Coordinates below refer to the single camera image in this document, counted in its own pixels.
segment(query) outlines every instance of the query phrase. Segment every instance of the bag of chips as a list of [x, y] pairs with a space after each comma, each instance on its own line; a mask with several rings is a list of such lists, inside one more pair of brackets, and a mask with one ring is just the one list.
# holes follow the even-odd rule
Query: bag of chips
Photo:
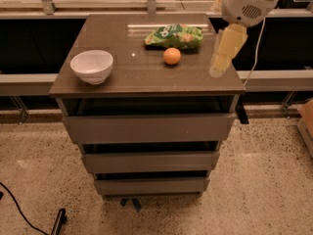
[[201, 45], [203, 39], [200, 27], [184, 24], [163, 26], [149, 34], [145, 43], [148, 46], [177, 49], [195, 49]]

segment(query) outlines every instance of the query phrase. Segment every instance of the drawer cabinet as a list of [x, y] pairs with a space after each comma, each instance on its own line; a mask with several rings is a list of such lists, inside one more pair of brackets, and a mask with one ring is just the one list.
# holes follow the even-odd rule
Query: drawer cabinet
[[[215, 31], [206, 15], [150, 19], [89, 16], [50, 90], [104, 197], [201, 194], [236, 118], [238, 98], [245, 93], [233, 67], [223, 77], [209, 75]], [[154, 24], [177, 22], [201, 25], [203, 41], [172, 68], [163, 63], [161, 50], [146, 49], [126, 26], [153, 29]], [[113, 55], [112, 74], [103, 84], [88, 85], [75, 77], [69, 63], [95, 47]]]

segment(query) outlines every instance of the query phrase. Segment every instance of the drawer front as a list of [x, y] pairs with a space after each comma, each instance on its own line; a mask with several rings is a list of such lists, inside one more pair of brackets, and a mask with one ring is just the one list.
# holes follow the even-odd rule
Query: drawer front
[[141, 143], [226, 140], [235, 114], [65, 117], [73, 143]]
[[164, 152], [88, 154], [82, 160], [89, 173], [207, 170], [217, 164], [219, 152]]
[[95, 180], [100, 195], [145, 195], [201, 193], [208, 185], [207, 178], [167, 178], [154, 180]]

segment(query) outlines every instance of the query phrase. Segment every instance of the brown tabletop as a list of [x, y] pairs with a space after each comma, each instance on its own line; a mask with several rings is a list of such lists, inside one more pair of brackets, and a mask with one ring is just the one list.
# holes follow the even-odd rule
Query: brown tabletop
[[[203, 41], [196, 52], [182, 52], [178, 65], [163, 61], [163, 50], [148, 49], [144, 39], [154, 29], [168, 24], [200, 26]], [[219, 78], [210, 76], [215, 31], [206, 14], [91, 15], [76, 38], [50, 95], [61, 98], [125, 97], [141, 95], [243, 94], [245, 88], [230, 67]], [[113, 55], [109, 78], [90, 85], [75, 76], [70, 60], [87, 50], [105, 50]]]

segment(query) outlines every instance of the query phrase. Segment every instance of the white bowl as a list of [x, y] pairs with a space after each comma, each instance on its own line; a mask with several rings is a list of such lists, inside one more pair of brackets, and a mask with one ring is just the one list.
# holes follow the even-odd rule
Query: white bowl
[[100, 84], [111, 74], [113, 56], [101, 50], [85, 51], [70, 61], [70, 67], [83, 81]]

